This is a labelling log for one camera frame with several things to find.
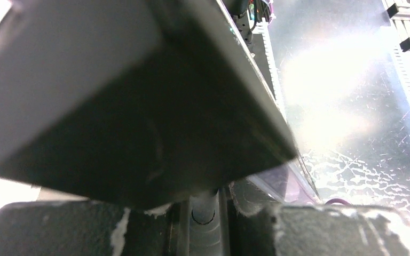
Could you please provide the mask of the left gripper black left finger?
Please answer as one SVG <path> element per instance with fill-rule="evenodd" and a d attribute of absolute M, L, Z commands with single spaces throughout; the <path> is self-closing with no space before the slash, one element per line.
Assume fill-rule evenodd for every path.
<path fill-rule="evenodd" d="M 97 201 L 10 203 L 0 209 L 0 255 L 188 255 L 178 204 L 144 212 Z"/>

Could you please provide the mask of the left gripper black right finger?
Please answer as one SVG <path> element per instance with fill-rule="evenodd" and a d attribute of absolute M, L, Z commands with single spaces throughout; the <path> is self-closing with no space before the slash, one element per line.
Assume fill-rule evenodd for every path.
<path fill-rule="evenodd" d="M 410 255 L 410 221 L 388 207 L 288 205 L 239 181 L 223 213 L 228 255 Z"/>

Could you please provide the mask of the phone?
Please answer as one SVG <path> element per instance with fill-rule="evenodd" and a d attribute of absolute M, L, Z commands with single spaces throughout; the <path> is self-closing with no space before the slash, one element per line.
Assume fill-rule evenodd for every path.
<path fill-rule="evenodd" d="M 247 180 L 278 202 L 296 205 L 321 203 L 312 176 L 301 159 L 250 175 Z"/>

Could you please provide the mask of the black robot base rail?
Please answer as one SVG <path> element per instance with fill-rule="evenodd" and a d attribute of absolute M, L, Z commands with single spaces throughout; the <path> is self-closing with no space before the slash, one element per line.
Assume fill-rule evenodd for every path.
<path fill-rule="evenodd" d="M 273 56 L 268 26 L 274 14 L 272 1 L 223 1 L 243 41 L 262 73 L 277 105 L 279 76 Z"/>

